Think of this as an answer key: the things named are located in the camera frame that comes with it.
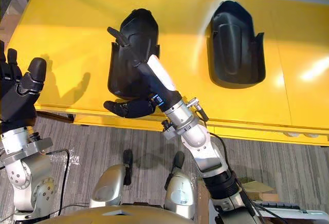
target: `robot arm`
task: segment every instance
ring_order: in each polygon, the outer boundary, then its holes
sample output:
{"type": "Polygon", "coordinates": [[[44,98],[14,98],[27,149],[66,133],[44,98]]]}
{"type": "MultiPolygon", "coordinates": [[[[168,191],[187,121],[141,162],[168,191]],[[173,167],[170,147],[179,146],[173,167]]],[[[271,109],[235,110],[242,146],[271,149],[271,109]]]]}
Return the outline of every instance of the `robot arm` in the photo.
{"type": "MultiPolygon", "coordinates": [[[[259,223],[250,200],[235,180],[235,173],[228,168],[219,149],[211,142],[209,131],[201,125],[199,117],[191,110],[194,107],[203,120],[208,121],[198,99],[194,98],[185,103],[155,55],[152,55],[147,63],[142,62],[140,60],[142,57],[139,57],[123,34],[111,27],[108,28],[108,32],[117,39],[117,43],[124,50],[130,52],[132,66],[138,69],[143,81],[148,84],[149,96],[144,101],[153,107],[157,105],[168,117],[169,120],[162,123],[164,136],[167,139],[181,136],[184,146],[191,152],[199,174],[210,192],[213,205],[221,216],[221,221],[232,223],[237,216],[242,216],[244,223],[259,223]]],[[[135,109],[138,106],[131,105],[129,109],[130,102],[124,104],[111,102],[112,106],[107,108],[118,115],[120,114],[114,107],[122,107],[127,114],[136,113],[135,109]]],[[[145,116],[153,112],[148,110],[143,114],[140,111],[139,114],[145,116]]]]}
{"type": "Polygon", "coordinates": [[[52,141],[41,139],[32,128],[36,118],[33,105],[43,88],[46,61],[34,58],[22,76],[16,57],[17,52],[9,49],[6,62],[4,42],[0,41],[0,129],[5,150],[0,164],[14,189],[15,222],[35,223],[49,218],[56,192],[50,159],[42,154],[52,141]]]}

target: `black car part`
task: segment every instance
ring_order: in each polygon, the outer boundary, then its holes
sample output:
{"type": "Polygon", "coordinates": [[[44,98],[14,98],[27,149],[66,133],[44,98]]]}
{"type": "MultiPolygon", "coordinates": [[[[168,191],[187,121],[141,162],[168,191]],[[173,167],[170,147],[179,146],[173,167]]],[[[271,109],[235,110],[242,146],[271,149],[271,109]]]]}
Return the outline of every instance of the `black car part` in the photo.
{"type": "Polygon", "coordinates": [[[239,3],[221,3],[212,17],[211,31],[209,67],[215,83],[244,88],[265,79],[264,33],[254,36],[252,17],[239,3]]]}
{"type": "MultiPolygon", "coordinates": [[[[138,9],[122,22],[120,33],[127,39],[133,50],[147,63],[149,57],[155,54],[159,57],[158,25],[150,11],[138,9]]],[[[123,49],[116,39],[112,43],[111,65],[107,87],[111,93],[125,100],[147,97],[148,87],[140,72],[131,64],[131,54],[123,49]]]]}

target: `metal bracket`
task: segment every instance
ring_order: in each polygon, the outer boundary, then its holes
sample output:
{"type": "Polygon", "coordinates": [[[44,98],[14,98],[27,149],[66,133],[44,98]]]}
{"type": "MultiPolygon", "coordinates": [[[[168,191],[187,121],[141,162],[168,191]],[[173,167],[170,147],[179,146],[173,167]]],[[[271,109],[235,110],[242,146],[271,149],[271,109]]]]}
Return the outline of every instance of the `metal bracket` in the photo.
{"type": "Polygon", "coordinates": [[[188,120],[183,126],[177,127],[177,129],[174,128],[174,126],[170,126],[168,129],[164,130],[162,134],[164,137],[169,140],[176,136],[180,136],[183,133],[187,132],[192,127],[199,124],[199,118],[193,116],[192,119],[188,120]]]}
{"type": "Polygon", "coordinates": [[[22,150],[11,153],[7,156],[1,156],[1,161],[3,165],[9,165],[15,161],[24,159],[28,156],[31,156],[35,153],[41,152],[42,150],[45,150],[46,148],[49,148],[52,146],[52,140],[51,138],[44,138],[35,142],[28,143],[26,145],[23,145],[22,150]]]}

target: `yellow tabletop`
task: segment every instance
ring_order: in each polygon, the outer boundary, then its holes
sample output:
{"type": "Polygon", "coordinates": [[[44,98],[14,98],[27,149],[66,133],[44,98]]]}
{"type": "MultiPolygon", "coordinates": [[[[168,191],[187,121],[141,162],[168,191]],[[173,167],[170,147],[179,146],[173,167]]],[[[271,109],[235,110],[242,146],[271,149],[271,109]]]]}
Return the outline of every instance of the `yellow tabletop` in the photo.
{"type": "MultiPolygon", "coordinates": [[[[266,78],[250,88],[228,89],[211,81],[207,53],[209,22],[223,1],[30,0],[8,47],[19,52],[22,71],[33,57],[47,61],[37,109],[106,119],[114,115],[103,108],[103,102],[117,99],[107,89],[115,39],[106,29],[119,29],[132,10],[146,8],[159,25],[161,63],[182,96],[199,98],[214,125],[243,123],[290,131],[317,128],[329,134],[325,121],[329,74],[315,69],[317,62],[329,61],[329,6],[234,0],[252,15],[255,33],[265,32],[266,78]],[[312,69],[316,76],[303,79],[312,69]]],[[[159,111],[143,118],[159,119],[159,111]]]]}

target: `wire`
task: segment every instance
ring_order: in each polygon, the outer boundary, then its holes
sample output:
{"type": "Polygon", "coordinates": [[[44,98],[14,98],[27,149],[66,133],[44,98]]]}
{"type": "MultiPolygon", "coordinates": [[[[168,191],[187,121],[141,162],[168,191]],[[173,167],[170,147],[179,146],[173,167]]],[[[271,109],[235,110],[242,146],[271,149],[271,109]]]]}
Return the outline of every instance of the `wire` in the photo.
{"type": "Polygon", "coordinates": [[[230,165],[230,163],[228,162],[228,155],[227,155],[226,145],[225,145],[223,139],[222,139],[220,136],[216,135],[215,133],[209,133],[209,134],[211,134],[211,135],[213,135],[214,137],[218,138],[219,141],[222,143],[222,146],[223,146],[223,149],[224,149],[224,156],[225,156],[226,164],[227,164],[227,166],[228,166],[229,171],[232,172],[231,165],[230,165]]]}
{"type": "Polygon", "coordinates": [[[237,182],[237,184],[240,186],[240,188],[242,189],[242,191],[244,192],[245,196],[247,196],[247,198],[249,199],[251,205],[254,207],[254,209],[256,210],[257,214],[259,215],[262,224],[265,224],[265,220],[264,217],[262,216],[261,212],[259,211],[259,209],[256,208],[255,203],[253,201],[251,201],[251,199],[248,197],[245,188],[243,187],[243,185],[241,184],[241,182],[239,181],[238,178],[235,178],[235,181],[237,182]]]}
{"type": "MultiPolygon", "coordinates": [[[[199,117],[199,119],[201,119],[201,120],[204,122],[205,126],[207,127],[207,124],[206,124],[206,122],[204,121],[204,119],[202,119],[201,117],[199,117]]],[[[223,141],[223,139],[222,139],[220,136],[218,136],[218,135],[216,135],[216,134],[214,134],[214,133],[211,133],[211,132],[210,132],[209,134],[211,134],[211,135],[213,135],[214,137],[218,138],[218,140],[222,143],[222,146],[223,146],[223,149],[224,149],[225,162],[226,162],[226,164],[227,164],[227,167],[228,167],[229,171],[230,171],[231,173],[234,173],[234,171],[232,170],[231,165],[230,165],[230,163],[229,163],[229,161],[228,161],[228,155],[227,155],[227,149],[226,149],[225,142],[223,141]]],[[[260,217],[260,219],[261,219],[262,224],[265,224],[265,220],[264,220],[264,218],[263,218],[261,212],[260,212],[259,209],[257,208],[256,203],[254,203],[253,201],[251,201],[251,199],[248,197],[248,195],[247,195],[247,193],[246,193],[246,191],[245,191],[243,185],[242,185],[241,182],[239,181],[239,179],[238,179],[238,178],[235,178],[235,181],[236,181],[237,184],[240,186],[240,188],[242,189],[242,191],[245,193],[245,195],[247,196],[247,198],[248,198],[248,200],[250,201],[251,205],[255,208],[256,212],[258,213],[258,215],[259,215],[259,217],[260,217]]],[[[264,208],[264,209],[265,209],[264,211],[268,212],[269,214],[275,216],[276,218],[282,220],[282,221],[285,222],[285,223],[288,223],[285,219],[283,219],[282,217],[276,215],[276,214],[273,213],[272,211],[270,211],[270,210],[268,210],[268,209],[266,209],[266,208],[264,208]]]]}
{"type": "Polygon", "coordinates": [[[266,211],[267,213],[269,213],[269,214],[271,214],[272,216],[276,217],[277,219],[279,219],[279,220],[282,221],[283,223],[288,224],[288,221],[287,221],[287,220],[285,220],[284,218],[278,216],[277,214],[273,213],[272,211],[268,210],[267,208],[265,208],[265,207],[259,205],[258,203],[255,203],[255,202],[254,202],[254,205],[255,205],[257,208],[259,208],[259,209],[261,209],[261,210],[263,210],[263,211],[266,211]]]}
{"type": "Polygon", "coordinates": [[[52,151],[52,152],[46,153],[46,155],[54,155],[54,154],[58,154],[58,153],[61,153],[61,152],[66,152],[67,158],[66,158],[66,166],[65,166],[63,183],[62,183],[61,200],[60,200],[60,208],[59,208],[58,215],[61,215],[61,213],[62,213],[62,206],[63,206],[63,199],[64,199],[64,188],[65,188],[65,181],[66,181],[66,176],[67,176],[68,164],[69,164],[69,161],[70,161],[70,152],[68,151],[68,149],[65,148],[65,149],[62,149],[62,150],[52,151]]]}
{"type": "MultiPolygon", "coordinates": [[[[84,207],[84,208],[86,208],[86,207],[89,207],[89,203],[88,203],[88,202],[76,202],[76,203],[72,203],[72,204],[69,204],[69,205],[67,205],[67,206],[64,206],[64,207],[62,207],[61,209],[58,209],[58,210],[56,210],[56,211],[50,213],[49,215],[52,215],[52,214],[58,212],[59,210],[63,210],[63,209],[66,209],[66,208],[68,208],[68,207],[72,207],[72,206],[77,206],[77,207],[84,207]]],[[[11,214],[11,215],[7,216],[5,219],[0,220],[0,223],[2,223],[2,222],[4,222],[5,220],[9,219],[9,218],[12,217],[13,215],[14,215],[14,214],[11,214]]]]}

